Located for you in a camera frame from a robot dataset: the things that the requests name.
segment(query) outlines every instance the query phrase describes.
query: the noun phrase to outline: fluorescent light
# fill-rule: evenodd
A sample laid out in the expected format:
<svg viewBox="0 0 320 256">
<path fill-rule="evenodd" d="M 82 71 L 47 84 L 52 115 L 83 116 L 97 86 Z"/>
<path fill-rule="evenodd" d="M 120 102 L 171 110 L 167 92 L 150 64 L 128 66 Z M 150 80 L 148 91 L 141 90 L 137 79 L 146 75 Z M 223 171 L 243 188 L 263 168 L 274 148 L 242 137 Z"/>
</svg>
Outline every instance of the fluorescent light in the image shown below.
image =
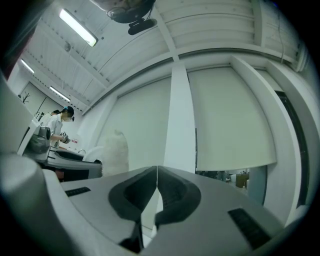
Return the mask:
<svg viewBox="0 0 320 256">
<path fill-rule="evenodd" d="M 70 102 L 70 99 L 67 98 L 66 96 L 64 96 L 61 92 L 57 91 L 55 88 L 53 88 L 52 86 L 50 86 L 50 89 L 52 91 L 54 91 L 56 94 L 58 94 L 59 96 L 61 96 L 62 98 L 64 98 L 66 101 Z"/>
<path fill-rule="evenodd" d="M 84 28 L 67 10 L 62 9 L 59 17 L 79 34 L 91 47 L 95 46 L 98 39 Z"/>
<path fill-rule="evenodd" d="M 28 70 L 31 71 L 32 74 L 35 73 L 35 71 L 34 71 L 23 59 L 21 60 L 21 62 L 23 63 L 23 65 L 26 66 L 26 68 L 27 68 Z"/>
</svg>

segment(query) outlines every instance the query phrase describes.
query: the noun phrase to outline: metal equipment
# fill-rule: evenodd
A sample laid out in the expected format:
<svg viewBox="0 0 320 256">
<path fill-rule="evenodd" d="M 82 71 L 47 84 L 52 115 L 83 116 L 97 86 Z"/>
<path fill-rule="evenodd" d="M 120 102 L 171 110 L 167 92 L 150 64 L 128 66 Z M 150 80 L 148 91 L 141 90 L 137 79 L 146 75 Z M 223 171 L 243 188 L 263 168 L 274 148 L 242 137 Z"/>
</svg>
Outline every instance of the metal equipment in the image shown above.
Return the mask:
<svg viewBox="0 0 320 256">
<path fill-rule="evenodd" d="M 228 184 L 183 170 L 151 166 L 59 183 L 28 158 L 6 155 L 0 163 L 0 188 L 13 214 L 44 250 L 50 243 L 55 253 L 248 255 L 283 231 L 272 214 Z M 163 211 L 144 248 L 141 213 L 156 187 Z"/>
<path fill-rule="evenodd" d="M 3 77 L 0 82 L 0 114 L 7 120 L 0 123 L 0 153 L 16 153 L 42 168 L 63 171 L 64 181 L 101 177 L 101 163 L 83 161 L 81 154 L 50 146 L 50 129 L 40 125 Z"/>
</svg>

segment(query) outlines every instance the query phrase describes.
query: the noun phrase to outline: ceiling beam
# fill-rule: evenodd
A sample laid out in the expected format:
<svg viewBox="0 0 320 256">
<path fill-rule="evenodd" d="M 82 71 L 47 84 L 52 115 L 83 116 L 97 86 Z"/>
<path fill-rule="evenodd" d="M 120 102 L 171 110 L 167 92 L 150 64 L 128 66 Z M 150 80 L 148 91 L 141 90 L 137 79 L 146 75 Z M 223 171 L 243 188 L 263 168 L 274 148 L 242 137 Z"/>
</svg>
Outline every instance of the ceiling beam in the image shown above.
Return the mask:
<svg viewBox="0 0 320 256">
<path fill-rule="evenodd" d="M 125 80 L 130 79 L 134 74 L 143 71 L 144 69 L 151 67 L 154 64 L 160 63 L 164 60 L 168 60 L 170 59 L 171 53 L 170 52 L 166 52 L 164 54 L 161 54 L 157 57 L 154 57 L 144 63 L 142 63 L 139 66 L 136 66 L 135 68 L 131 69 L 129 72 L 127 72 L 125 75 L 121 76 L 120 78 L 118 78 L 114 83 L 112 83 L 110 85 L 109 88 L 105 89 L 102 93 L 100 93 L 99 95 L 96 96 L 95 99 L 93 99 L 91 101 L 91 104 L 83 111 L 83 114 L 86 114 L 86 112 L 90 111 L 92 109 L 93 106 L 95 106 L 98 102 L 100 102 L 102 100 L 102 97 L 105 96 L 106 94 L 108 94 L 110 91 L 114 90 L 118 85 L 120 85 L 121 83 L 123 83 Z"/>
<path fill-rule="evenodd" d="M 158 28 L 164 38 L 164 41 L 166 43 L 166 45 L 169 48 L 169 51 L 172 55 L 172 58 L 175 62 L 179 61 L 179 56 L 177 54 L 177 48 L 175 46 L 175 42 L 170 34 L 169 29 L 166 26 L 166 23 L 164 22 L 164 19 L 162 18 L 161 14 L 159 13 L 159 11 L 157 10 L 157 8 L 154 6 L 153 10 L 152 10 L 152 14 L 151 16 L 156 19 L 157 21 L 157 25 Z"/>
<path fill-rule="evenodd" d="M 210 51 L 218 51 L 219 49 L 225 49 L 228 51 L 229 49 L 237 49 L 238 51 L 248 50 L 252 51 L 252 54 L 255 53 L 263 53 L 270 56 L 277 57 L 281 59 L 282 53 L 277 50 L 270 49 L 268 47 L 261 47 L 260 45 L 251 44 L 251 43 L 243 43 L 243 42 L 234 42 L 234 41 L 226 41 L 226 42 L 205 42 L 205 43 L 195 43 L 191 44 L 190 46 L 185 46 L 177 49 L 178 55 L 203 51 L 203 50 L 210 50 Z M 283 56 L 283 59 L 290 63 L 296 63 L 297 60 L 291 58 L 287 55 Z"/>
<path fill-rule="evenodd" d="M 97 70 L 94 69 L 79 53 L 76 52 L 73 48 L 70 51 L 65 50 L 66 42 L 62 39 L 51 27 L 49 27 L 43 20 L 40 20 L 37 25 L 37 29 L 39 29 L 45 36 L 47 36 L 51 42 L 54 42 L 60 49 L 61 52 L 70 56 L 76 64 L 81 66 L 86 72 L 97 81 L 97 84 L 102 88 L 107 88 L 110 85 L 110 82 L 103 77 Z"/>
<path fill-rule="evenodd" d="M 254 16 L 254 44 L 264 48 L 266 46 L 266 15 L 263 10 L 263 2 L 252 0 Z"/>
<path fill-rule="evenodd" d="M 84 105 L 89 106 L 90 102 L 82 97 L 80 93 L 73 90 L 69 85 L 63 84 L 62 80 L 60 80 L 57 76 L 51 73 L 45 66 L 43 66 L 37 59 L 35 59 L 28 51 L 25 51 L 21 58 L 24 59 L 28 65 L 34 70 L 34 75 L 37 76 L 38 73 L 41 73 L 48 79 L 53 85 L 56 86 L 56 89 L 59 90 L 61 93 L 63 91 L 67 92 L 78 101 L 82 102 Z"/>
</svg>

